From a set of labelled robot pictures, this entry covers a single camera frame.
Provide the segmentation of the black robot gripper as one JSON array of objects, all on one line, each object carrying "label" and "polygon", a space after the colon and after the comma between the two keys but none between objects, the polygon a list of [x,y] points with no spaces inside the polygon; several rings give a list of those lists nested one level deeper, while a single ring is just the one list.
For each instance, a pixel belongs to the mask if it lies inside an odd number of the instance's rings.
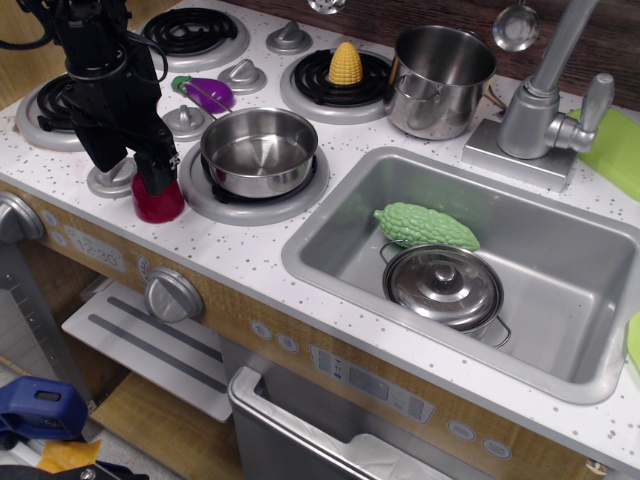
[{"label": "black robot gripper", "polygon": [[73,80],[64,93],[76,135],[99,171],[134,152],[149,195],[177,179],[179,156],[157,113],[160,87],[150,51],[128,30],[124,1],[59,1],[56,40]]}]

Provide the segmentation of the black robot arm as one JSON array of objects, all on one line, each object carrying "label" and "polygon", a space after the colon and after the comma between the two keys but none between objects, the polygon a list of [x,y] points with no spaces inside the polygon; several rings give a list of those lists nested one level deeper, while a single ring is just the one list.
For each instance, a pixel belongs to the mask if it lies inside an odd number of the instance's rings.
[{"label": "black robot arm", "polygon": [[63,93],[76,136],[95,166],[113,169],[129,151],[147,193],[159,196],[177,178],[172,133],[157,113],[160,81],[146,38],[127,28],[123,1],[22,1],[41,23],[41,39],[62,47],[71,84]]}]

